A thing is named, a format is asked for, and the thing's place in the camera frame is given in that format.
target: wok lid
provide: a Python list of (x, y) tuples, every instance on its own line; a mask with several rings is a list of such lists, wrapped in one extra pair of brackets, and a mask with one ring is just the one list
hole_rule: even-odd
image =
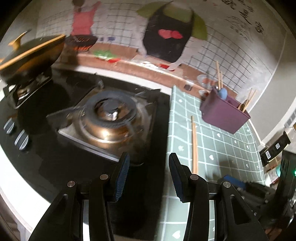
[(24, 57), (38, 51), (39, 49), (66, 37), (64, 34), (40, 37), (21, 45), (21, 38), (28, 32), (29, 30), (22, 33), (19, 37), (17, 37), (17, 39), (9, 43), (9, 45), (13, 47), (14, 51), (0, 63), (0, 71), (23, 59)]

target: checkered mat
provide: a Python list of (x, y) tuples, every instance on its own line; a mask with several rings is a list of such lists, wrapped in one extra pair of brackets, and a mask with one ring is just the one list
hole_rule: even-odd
[[(183, 165), (192, 170), (192, 129), (194, 117), (198, 144), (198, 175), (210, 182), (229, 174), (239, 180), (263, 184), (259, 152), (248, 124), (234, 135), (205, 123), (199, 110), (201, 100), (173, 87), (170, 103), (166, 181), (157, 240), (183, 240), (189, 203), (180, 202), (168, 167), (168, 156), (175, 152)], [(214, 202), (210, 201), (209, 240), (214, 240)]]

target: gray wall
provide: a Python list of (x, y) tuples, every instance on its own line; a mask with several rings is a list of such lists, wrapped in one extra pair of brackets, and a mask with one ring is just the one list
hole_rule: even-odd
[(282, 120), (295, 97), (296, 40), (288, 32), (278, 68), (265, 92), (250, 112), (251, 121), (261, 140)]
[(12, 47), (8, 44), (21, 33), (28, 29), (32, 29), (31, 32), (26, 34), (21, 42), (27, 42), (28, 40), (36, 38), (37, 22), (39, 17), (39, 11), (41, 7), (40, 0), (33, 0), (28, 6), (16, 17), (13, 23), (10, 25), (8, 31), (4, 35), (0, 43), (0, 58), (5, 58), (12, 52)]

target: purple utensil holder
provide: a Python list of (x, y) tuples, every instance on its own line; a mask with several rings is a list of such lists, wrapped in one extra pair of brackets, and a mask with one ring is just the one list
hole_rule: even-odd
[(247, 111), (238, 109), (240, 103), (230, 96), (222, 100), (216, 88), (207, 96), (200, 105), (204, 122), (225, 130), (231, 134), (236, 133), (250, 119)]

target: chopsticks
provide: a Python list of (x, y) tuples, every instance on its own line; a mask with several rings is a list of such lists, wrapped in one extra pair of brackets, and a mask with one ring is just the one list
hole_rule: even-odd
[(223, 88), (223, 75), (219, 68), (219, 62), (216, 61), (216, 69), (217, 69), (217, 78), (218, 78), (218, 89), (221, 90)]
[(192, 173), (198, 173), (198, 159), (197, 159), (197, 138), (196, 138), (196, 127), (193, 116), (191, 116), (192, 126)]
[(251, 90), (250, 90), (250, 92), (249, 92), (248, 98), (247, 98), (247, 100), (246, 100), (246, 104), (244, 105), (244, 108), (242, 109), (242, 112), (244, 112), (244, 111), (247, 109), (247, 107), (248, 107), (248, 105), (250, 104), (251, 100), (253, 99), (253, 97), (254, 97), (255, 94), (257, 93), (257, 90), (255, 90), (255, 91), (253, 92), (252, 96), (251, 96), (252, 89), (253, 89), (253, 88), (251, 88)]

